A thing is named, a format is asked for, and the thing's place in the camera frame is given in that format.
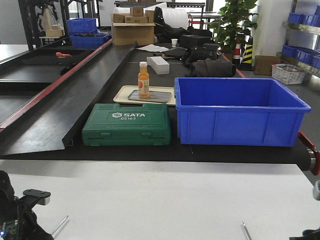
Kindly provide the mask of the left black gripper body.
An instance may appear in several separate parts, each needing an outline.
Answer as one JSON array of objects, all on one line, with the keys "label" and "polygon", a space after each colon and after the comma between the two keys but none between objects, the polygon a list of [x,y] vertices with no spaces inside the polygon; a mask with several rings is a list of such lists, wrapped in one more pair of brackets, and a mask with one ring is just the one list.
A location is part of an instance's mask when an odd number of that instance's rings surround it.
[{"label": "left black gripper body", "polygon": [[52,240],[37,222],[33,208],[15,196],[9,175],[0,172],[0,237],[4,240]]}]

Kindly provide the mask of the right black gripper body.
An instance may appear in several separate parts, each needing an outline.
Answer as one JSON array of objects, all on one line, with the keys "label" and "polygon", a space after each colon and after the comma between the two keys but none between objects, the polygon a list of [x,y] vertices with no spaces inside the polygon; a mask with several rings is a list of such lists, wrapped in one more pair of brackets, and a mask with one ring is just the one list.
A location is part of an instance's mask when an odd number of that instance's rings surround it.
[{"label": "right black gripper body", "polygon": [[320,240],[320,229],[306,229],[302,236],[289,237],[289,240]]}]

